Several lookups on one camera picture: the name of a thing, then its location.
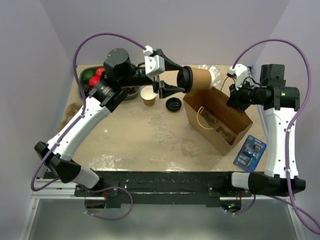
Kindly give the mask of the black cup lid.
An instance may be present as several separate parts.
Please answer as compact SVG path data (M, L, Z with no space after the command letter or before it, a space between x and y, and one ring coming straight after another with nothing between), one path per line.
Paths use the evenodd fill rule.
M193 86L193 71L190 66L183 66L177 74L176 84L184 89L183 93L189 93Z
M166 101L165 106L168 111L175 113L181 109L182 101L177 97L171 97Z

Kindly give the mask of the brown paper cup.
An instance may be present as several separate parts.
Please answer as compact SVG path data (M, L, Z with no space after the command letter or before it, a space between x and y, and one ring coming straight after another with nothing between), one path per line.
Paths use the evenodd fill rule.
M146 106L151 107L156 102L157 94L154 93L152 86L146 86L140 91L140 96L142 98L143 103Z
M199 68L192 68L193 72L193 84L190 92L197 92L206 89L210 89L212 77L208 70L202 70Z

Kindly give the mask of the brown paper bag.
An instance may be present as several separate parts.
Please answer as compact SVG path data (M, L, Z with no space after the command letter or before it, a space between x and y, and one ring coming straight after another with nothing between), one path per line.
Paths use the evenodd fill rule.
M229 97L225 93L215 87L189 92L183 97L189 123L223 156L227 155L244 138L253 125L252 120L244 111L227 106L228 99ZM210 128L200 115L203 109L210 111L235 134L232 145L213 128Z

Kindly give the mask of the cardboard cup carrier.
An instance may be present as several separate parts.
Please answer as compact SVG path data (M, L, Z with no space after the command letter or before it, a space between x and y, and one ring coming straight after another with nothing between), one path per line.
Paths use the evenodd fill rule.
M203 109L199 113L211 129L214 129L219 133L229 145L232 145L235 141L236 135L224 124L222 123L212 112Z

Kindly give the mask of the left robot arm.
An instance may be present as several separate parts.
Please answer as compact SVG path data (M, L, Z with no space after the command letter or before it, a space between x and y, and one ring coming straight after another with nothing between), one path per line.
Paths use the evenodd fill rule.
M150 86L160 98L190 89L193 81L190 67L170 60L161 49L144 50L144 69L131 63L127 50L111 50L103 63L104 71L98 83L85 96L83 105L57 135L47 142L39 141L34 149L46 166L63 183L84 186L92 196L104 190L102 179L91 169L73 161L73 156L89 133L107 118L126 97L126 87Z

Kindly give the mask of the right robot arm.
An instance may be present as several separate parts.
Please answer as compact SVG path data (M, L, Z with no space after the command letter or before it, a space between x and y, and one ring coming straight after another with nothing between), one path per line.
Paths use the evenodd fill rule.
M244 190L270 197L287 197L304 191L306 182L299 178L295 160L294 116L300 109L300 91L286 86L285 66L262 65L259 82L248 82L252 77L243 64L231 66L226 75L234 80L229 87L229 107L238 110L246 110L250 105L263 107L268 158L263 173L229 171L213 190L230 197Z

